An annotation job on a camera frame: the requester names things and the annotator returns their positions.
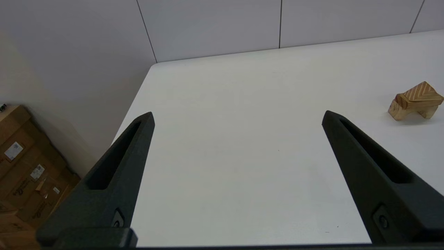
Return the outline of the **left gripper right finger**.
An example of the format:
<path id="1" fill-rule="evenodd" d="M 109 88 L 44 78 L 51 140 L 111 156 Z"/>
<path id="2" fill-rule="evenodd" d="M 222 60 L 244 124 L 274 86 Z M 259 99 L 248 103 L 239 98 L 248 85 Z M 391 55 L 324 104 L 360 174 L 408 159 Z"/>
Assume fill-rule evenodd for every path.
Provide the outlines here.
<path id="1" fill-rule="evenodd" d="M 443 243 L 441 193 L 344 116 L 322 126 L 372 243 Z"/>

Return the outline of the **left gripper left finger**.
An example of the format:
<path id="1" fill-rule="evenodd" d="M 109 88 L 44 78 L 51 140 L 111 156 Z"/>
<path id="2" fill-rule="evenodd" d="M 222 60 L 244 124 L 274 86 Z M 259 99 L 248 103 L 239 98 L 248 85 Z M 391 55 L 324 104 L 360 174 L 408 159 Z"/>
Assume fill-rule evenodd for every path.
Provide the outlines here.
<path id="1" fill-rule="evenodd" d="M 132 217 L 154 133 L 138 116 L 36 232 L 43 248 L 134 248 Z"/>

